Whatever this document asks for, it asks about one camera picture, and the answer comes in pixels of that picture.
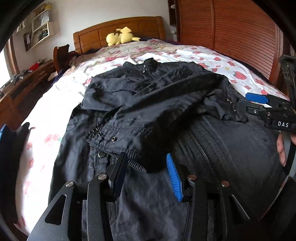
black metal bracket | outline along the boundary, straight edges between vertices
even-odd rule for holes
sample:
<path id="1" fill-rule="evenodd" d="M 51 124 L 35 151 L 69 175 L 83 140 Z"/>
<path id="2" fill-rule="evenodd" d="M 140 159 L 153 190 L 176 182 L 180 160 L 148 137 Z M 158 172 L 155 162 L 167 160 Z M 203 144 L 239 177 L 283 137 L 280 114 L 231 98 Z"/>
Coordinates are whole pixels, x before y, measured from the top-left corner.
<path id="1" fill-rule="evenodd" d="M 82 240 L 83 200 L 87 200 L 88 241 L 113 241 L 107 202 L 115 202 L 120 196 L 127 166 L 127 155 L 122 152 L 116 164 L 90 182 L 66 182 L 40 217 L 28 241 Z"/>
<path id="2" fill-rule="evenodd" d="M 187 176 L 187 182 L 191 191 L 186 192 L 192 193 L 192 198 L 184 241 L 207 240 L 209 200 L 214 201 L 217 212 L 217 240 L 269 240 L 262 223 L 256 220 L 229 182 L 209 183 L 193 174 Z"/>

pikachu plush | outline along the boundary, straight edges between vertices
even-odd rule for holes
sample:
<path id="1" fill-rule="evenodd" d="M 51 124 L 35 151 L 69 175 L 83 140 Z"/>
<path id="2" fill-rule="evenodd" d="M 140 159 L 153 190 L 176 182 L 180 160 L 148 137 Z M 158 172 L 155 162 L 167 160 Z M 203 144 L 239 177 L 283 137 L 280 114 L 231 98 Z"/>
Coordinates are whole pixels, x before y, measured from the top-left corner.
<path id="1" fill-rule="evenodd" d="M 131 30 L 128 27 L 124 27 L 123 29 L 116 29 L 115 33 L 108 34 L 106 41 L 108 46 L 112 46 L 116 44 L 129 43 L 131 41 L 140 41 L 140 38 L 134 37 Z"/>

metal snap button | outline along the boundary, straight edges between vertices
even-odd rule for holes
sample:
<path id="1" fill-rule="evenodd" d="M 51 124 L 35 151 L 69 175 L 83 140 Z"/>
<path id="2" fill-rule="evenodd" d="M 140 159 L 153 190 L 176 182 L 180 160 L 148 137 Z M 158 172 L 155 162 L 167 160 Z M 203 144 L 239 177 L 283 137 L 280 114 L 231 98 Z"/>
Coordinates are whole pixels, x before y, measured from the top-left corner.
<path id="1" fill-rule="evenodd" d="M 230 183 L 228 181 L 222 181 L 221 184 L 222 184 L 223 187 L 229 187 L 230 186 Z"/>
<path id="2" fill-rule="evenodd" d="M 107 155 L 107 154 L 106 154 L 105 152 L 103 152 L 103 151 L 99 151 L 99 152 L 98 152 L 98 157 L 99 157 L 99 158 L 104 158 L 106 155 Z"/>
<path id="3" fill-rule="evenodd" d="M 229 97 L 227 97 L 227 101 L 230 102 L 230 104 L 232 104 L 232 99 L 230 99 Z"/>
<path id="4" fill-rule="evenodd" d="M 99 131 L 99 129 L 96 128 L 96 127 L 92 129 L 92 132 L 93 132 L 93 133 L 97 133 L 98 131 Z"/>

jacket zipper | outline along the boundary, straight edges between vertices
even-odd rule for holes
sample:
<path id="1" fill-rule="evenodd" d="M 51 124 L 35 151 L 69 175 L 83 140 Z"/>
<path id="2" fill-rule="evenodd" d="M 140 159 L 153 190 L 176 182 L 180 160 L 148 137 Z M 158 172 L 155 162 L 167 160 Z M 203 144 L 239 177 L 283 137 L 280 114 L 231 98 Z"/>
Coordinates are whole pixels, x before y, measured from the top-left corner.
<path id="1" fill-rule="evenodd" d="M 199 149 L 199 151 L 200 151 L 202 157 L 203 157 L 204 160 L 206 161 L 208 167 L 210 168 L 210 171 L 211 171 L 211 173 L 212 173 L 212 175 L 213 175 L 213 177 L 214 177 L 216 183 L 219 184 L 220 181 L 219 181 L 219 179 L 218 179 L 218 176 L 217 176 L 217 174 L 216 174 L 216 171 L 215 171 L 215 169 L 214 169 L 214 167 L 213 167 L 212 162 L 210 161 L 210 158 L 209 158 L 207 152 L 206 152 L 205 149 L 202 147 L 202 145 L 198 142 L 198 140 L 195 138 L 195 136 L 193 135 L 193 133 L 192 133 L 191 131 L 189 131 L 189 134 L 190 134 L 190 136 L 191 136 L 191 139 L 194 141 L 194 143 L 196 144 L 197 148 Z"/>

finger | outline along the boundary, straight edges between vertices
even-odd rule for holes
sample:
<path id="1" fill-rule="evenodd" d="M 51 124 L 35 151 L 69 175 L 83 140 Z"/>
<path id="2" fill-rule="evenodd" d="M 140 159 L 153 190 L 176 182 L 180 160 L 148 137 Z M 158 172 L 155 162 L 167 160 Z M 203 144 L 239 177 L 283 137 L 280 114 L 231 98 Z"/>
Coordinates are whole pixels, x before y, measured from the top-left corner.
<path id="1" fill-rule="evenodd" d="M 279 153 L 279 161 L 281 162 L 282 166 L 286 165 L 286 154 L 285 151 Z"/>
<path id="2" fill-rule="evenodd" d="M 276 149 L 278 153 L 281 153 L 284 150 L 284 139 L 282 133 L 279 134 L 276 141 Z"/>
<path id="3" fill-rule="evenodd" d="M 291 133 L 291 141 L 296 145 L 296 134 Z"/>
<path id="4" fill-rule="evenodd" d="M 286 165 L 286 154 L 284 149 L 284 139 L 282 133 L 279 134 L 278 139 L 276 141 L 276 148 L 279 154 L 279 160 L 283 166 Z"/>

